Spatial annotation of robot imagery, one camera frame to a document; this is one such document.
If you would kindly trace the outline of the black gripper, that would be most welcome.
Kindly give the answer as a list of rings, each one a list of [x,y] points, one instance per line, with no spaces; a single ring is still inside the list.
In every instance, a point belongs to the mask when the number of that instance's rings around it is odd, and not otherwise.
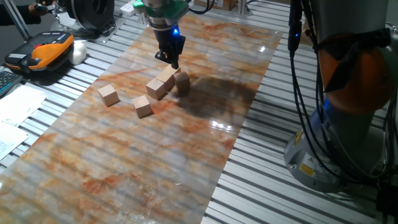
[[[155,30],[154,33],[159,43],[159,51],[155,58],[177,69],[183,55],[185,36],[180,34],[178,26],[172,26],[167,30]]]

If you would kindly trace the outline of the person's hand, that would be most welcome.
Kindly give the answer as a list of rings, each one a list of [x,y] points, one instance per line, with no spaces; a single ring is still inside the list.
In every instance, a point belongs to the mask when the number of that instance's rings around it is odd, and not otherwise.
[[[45,1],[35,2],[28,7],[31,16],[44,16],[48,13],[47,3]]]

